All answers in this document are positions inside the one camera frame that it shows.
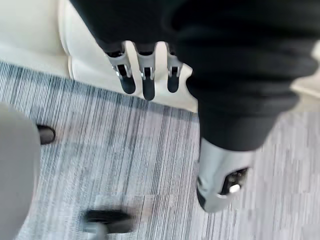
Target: striped carpet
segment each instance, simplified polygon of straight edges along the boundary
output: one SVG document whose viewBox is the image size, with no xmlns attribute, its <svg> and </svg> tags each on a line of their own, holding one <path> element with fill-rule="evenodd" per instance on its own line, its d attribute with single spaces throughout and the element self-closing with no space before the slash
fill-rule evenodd
<svg viewBox="0 0 320 240">
<path fill-rule="evenodd" d="M 4 63 L 0 101 L 58 136 L 42 148 L 36 207 L 17 240 L 85 240 L 81 211 L 103 207 L 136 216 L 136 231 L 113 240 L 320 238 L 320 113 L 282 117 L 243 193 L 206 214 L 196 115 Z"/>
</svg>

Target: floor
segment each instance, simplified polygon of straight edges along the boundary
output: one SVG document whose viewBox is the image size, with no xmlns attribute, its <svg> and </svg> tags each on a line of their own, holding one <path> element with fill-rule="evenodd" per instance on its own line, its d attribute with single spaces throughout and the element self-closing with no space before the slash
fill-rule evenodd
<svg viewBox="0 0 320 240">
<path fill-rule="evenodd" d="M 17 240 L 85 240 L 80 214 L 121 208 L 136 231 L 112 240 L 318 240 L 320 107 L 288 113 L 255 154 L 234 203 L 195 194 L 199 123 L 190 112 L 0 63 L 0 101 L 56 128 L 36 205 Z"/>
</svg>

